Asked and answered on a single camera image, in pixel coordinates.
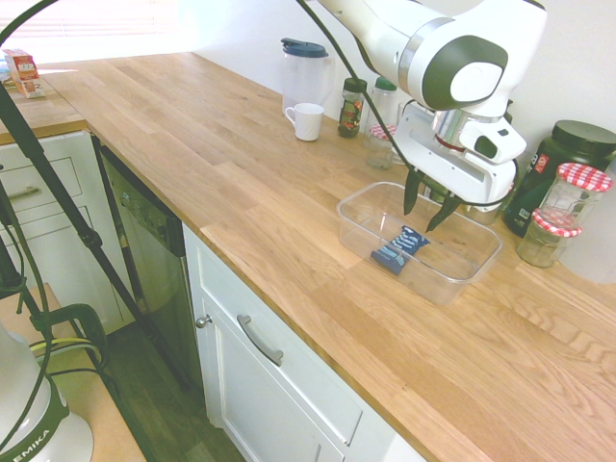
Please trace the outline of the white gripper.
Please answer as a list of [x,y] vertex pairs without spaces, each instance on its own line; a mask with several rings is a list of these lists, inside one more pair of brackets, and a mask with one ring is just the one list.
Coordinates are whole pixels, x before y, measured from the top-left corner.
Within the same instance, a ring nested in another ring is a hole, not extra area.
[[460,205],[494,203],[509,193],[516,176],[512,160],[500,165],[471,150],[458,152],[441,144],[432,129],[433,115],[417,103],[403,110],[395,132],[400,157],[410,165],[403,197],[403,213],[409,215],[417,201],[424,175],[451,193],[429,221],[425,231],[435,230]]

